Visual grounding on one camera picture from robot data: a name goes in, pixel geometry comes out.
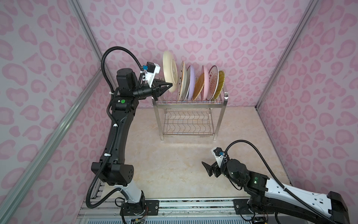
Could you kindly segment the cream round plate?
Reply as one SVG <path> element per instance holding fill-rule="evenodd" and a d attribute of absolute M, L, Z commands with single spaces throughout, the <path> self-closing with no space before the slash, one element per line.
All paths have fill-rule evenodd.
<path fill-rule="evenodd" d="M 178 84 L 178 71 L 174 56 L 171 52 L 165 51 L 163 54 L 163 73 L 167 83 L 172 83 L 169 92 L 173 93 L 177 90 Z"/>

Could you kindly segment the orange rimmed star plate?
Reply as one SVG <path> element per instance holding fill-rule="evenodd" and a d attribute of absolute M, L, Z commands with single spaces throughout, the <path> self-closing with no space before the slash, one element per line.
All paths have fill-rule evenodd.
<path fill-rule="evenodd" d="M 186 64 L 184 61 L 181 63 L 181 76 L 180 76 L 180 82 L 179 82 L 179 93 L 178 93 L 178 100 L 182 101 L 183 97 L 185 96 L 185 88 L 186 88 L 186 77 L 187 77 L 187 71 L 186 71 Z"/>

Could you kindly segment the purple bear plate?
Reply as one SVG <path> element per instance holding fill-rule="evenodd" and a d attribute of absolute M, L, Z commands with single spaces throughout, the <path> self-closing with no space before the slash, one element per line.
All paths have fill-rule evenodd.
<path fill-rule="evenodd" d="M 193 95 L 194 95 L 194 88 L 195 88 L 195 69 L 193 66 L 189 66 L 188 67 L 188 74 L 189 74 L 189 90 L 188 90 L 188 97 L 187 100 L 191 101 L 193 100 Z"/>

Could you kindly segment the brown woven bamboo plate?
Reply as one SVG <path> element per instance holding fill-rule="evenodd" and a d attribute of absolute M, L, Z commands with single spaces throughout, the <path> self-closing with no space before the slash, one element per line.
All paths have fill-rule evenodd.
<path fill-rule="evenodd" d="M 195 82 L 195 86 L 194 86 L 194 93 L 193 93 L 193 97 L 192 100 L 196 101 L 197 98 L 200 96 L 201 91 L 204 87 L 204 81 L 205 81 L 205 75 L 204 73 L 202 73 Z"/>

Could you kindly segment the pink bear plate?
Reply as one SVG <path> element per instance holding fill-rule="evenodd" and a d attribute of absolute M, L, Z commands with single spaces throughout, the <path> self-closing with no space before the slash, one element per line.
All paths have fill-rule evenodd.
<path fill-rule="evenodd" d="M 207 101 L 208 94 L 209 94 L 209 88 L 210 88 L 209 72 L 205 65 L 202 66 L 201 71 L 202 71 L 202 74 L 204 77 L 203 88 L 201 91 L 201 99 L 202 99 L 202 101 Z"/>

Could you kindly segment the white plate orange sunburst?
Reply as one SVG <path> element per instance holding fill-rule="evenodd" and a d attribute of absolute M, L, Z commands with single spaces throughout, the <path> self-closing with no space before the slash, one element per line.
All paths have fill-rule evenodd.
<path fill-rule="evenodd" d="M 218 84 L 219 84 L 219 70 L 216 65 L 213 65 L 209 70 L 209 92 L 207 95 L 208 101 L 211 101 L 214 98 Z"/>

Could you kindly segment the green rimmed woven bamboo plate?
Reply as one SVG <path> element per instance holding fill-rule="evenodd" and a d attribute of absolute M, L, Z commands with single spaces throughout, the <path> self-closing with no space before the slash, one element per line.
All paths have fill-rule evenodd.
<path fill-rule="evenodd" d="M 219 98 L 223 88 L 224 88 L 224 83 L 225 83 L 225 72 L 224 71 L 219 71 L 219 79 L 218 79 L 219 83 L 218 86 L 216 88 L 216 91 L 213 95 L 213 98 L 211 99 L 212 101 L 215 101 Z"/>

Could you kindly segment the white plate dark rim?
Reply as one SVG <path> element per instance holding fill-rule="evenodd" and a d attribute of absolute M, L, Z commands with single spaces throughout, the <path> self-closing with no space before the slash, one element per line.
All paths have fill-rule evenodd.
<path fill-rule="evenodd" d="M 182 100 L 186 101 L 188 100 L 189 97 L 189 90 L 190 90 L 190 76 L 191 76 L 191 66 L 189 65 L 187 70 L 186 70 L 186 85 L 185 85 L 185 89 L 183 91 L 183 93 L 185 93 L 183 95 Z"/>

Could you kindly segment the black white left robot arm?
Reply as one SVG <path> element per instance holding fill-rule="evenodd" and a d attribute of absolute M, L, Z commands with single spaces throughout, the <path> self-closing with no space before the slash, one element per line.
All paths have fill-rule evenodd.
<path fill-rule="evenodd" d="M 117 71 L 117 82 L 118 88 L 114 91 L 107 107 L 107 114 L 111 119 L 112 126 L 100 160 L 91 165 L 91 171 L 95 177 L 87 191 L 86 206 L 89 209 L 94 209 L 114 193 L 120 192 L 125 197 L 121 204 L 121 216 L 140 216 L 147 211 L 145 196 L 133 181 L 133 165 L 125 163 L 127 137 L 139 101 L 147 97 L 157 100 L 172 87 L 172 83 L 155 78 L 151 85 L 146 83 L 140 86 L 134 71 L 130 68 Z M 100 201 L 91 203 L 92 191 L 98 180 L 115 188 Z"/>

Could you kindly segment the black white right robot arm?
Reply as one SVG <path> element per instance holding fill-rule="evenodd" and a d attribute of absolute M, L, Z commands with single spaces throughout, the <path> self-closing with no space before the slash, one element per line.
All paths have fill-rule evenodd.
<path fill-rule="evenodd" d="M 243 163 L 230 159 L 225 165 L 202 163 L 209 176 L 225 176 L 234 186 L 250 195 L 247 202 L 255 213 L 281 213 L 298 217 L 314 224 L 348 224 L 348 207 L 336 192 L 314 193 L 279 185 L 266 175 L 249 171 Z"/>

